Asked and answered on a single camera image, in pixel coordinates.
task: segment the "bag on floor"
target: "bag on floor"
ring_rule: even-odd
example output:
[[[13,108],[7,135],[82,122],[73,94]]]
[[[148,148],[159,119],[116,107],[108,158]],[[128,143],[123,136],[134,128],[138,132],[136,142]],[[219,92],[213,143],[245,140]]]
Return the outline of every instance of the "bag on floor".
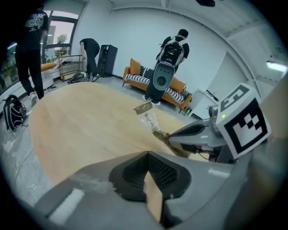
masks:
[[[7,130],[16,131],[16,128],[23,125],[27,118],[27,109],[15,95],[7,97],[3,107],[3,114],[6,122]]]
[[[168,41],[158,56],[161,62],[169,63],[172,66],[179,65],[184,58],[185,51],[183,45],[187,42],[185,40],[176,41],[175,37]]]
[[[76,73],[71,80],[68,81],[68,84],[78,83],[78,82],[86,82],[88,81],[87,74],[85,72]]]

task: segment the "metal rack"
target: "metal rack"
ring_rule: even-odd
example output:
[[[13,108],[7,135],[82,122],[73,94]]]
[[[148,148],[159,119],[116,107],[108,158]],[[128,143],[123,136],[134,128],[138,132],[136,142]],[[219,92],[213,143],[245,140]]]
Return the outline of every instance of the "metal rack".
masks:
[[[83,62],[80,61],[81,56],[82,55],[70,55],[70,56],[61,56],[59,58],[60,79],[62,81],[69,80],[73,77],[73,74],[83,71]],[[70,58],[70,57],[79,57],[79,61],[63,64],[63,58]],[[63,71],[63,66],[69,66],[69,65],[74,65],[74,64],[78,64],[77,70],[72,70],[72,71],[67,71],[67,72]]]

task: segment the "floor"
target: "floor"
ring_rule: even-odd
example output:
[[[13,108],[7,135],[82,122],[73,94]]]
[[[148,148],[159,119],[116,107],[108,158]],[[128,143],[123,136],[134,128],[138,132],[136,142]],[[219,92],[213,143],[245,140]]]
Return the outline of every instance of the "floor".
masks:
[[[143,100],[144,92],[142,90],[128,84],[122,87],[123,82],[120,79],[114,77],[100,78],[97,83],[107,85],[134,98]],[[61,88],[67,83],[57,81],[54,85]],[[28,97],[22,99],[21,102],[28,111],[31,111]],[[179,114],[180,109],[168,102],[161,101],[161,105],[157,106],[157,108],[183,121],[185,124],[195,121],[191,117],[185,117],[183,113]],[[4,117],[2,117],[0,119],[0,153],[1,167],[12,192],[15,196],[34,206],[39,198],[52,187],[52,184],[42,170],[33,150],[29,128],[23,126],[18,128],[15,133],[8,132]]]

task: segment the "black pants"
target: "black pants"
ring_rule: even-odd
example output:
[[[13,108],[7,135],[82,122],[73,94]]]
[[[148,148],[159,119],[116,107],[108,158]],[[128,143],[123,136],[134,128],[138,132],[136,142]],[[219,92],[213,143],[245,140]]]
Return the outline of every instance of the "black pants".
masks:
[[[175,67],[175,73],[177,72],[179,66]],[[149,85],[147,87],[146,93],[145,93],[145,98],[151,98],[151,101],[155,104],[159,103],[161,98],[163,97],[165,91],[163,90],[158,90],[154,87],[153,84],[153,78],[150,79]]]
[[[33,92],[31,86],[28,69],[35,86],[38,98],[44,97],[43,82],[41,77],[41,54],[40,50],[35,50],[29,53],[16,53],[15,55],[16,67],[18,70],[19,81],[29,96]]]
[[[99,54],[99,51],[100,51],[99,45],[92,45],[86,47],[88,76],[90,76],[91,72],[93,77],[95,77],[98,74],[95,57]]]

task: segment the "table surface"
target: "table surface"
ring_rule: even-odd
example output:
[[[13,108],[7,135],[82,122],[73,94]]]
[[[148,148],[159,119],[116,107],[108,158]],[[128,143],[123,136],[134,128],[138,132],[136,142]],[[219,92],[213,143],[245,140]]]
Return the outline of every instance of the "table surface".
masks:
[[[35,153],[48,178],[58,184],[89,164],[135,152],[173,154],[142,127],[133,110],[140,101],[98,83],[67,85],[41,99],[29,130]],[[172,133],[185,124],[154,108],[160,128]],[[203,160],[199,155],[191,159]]]

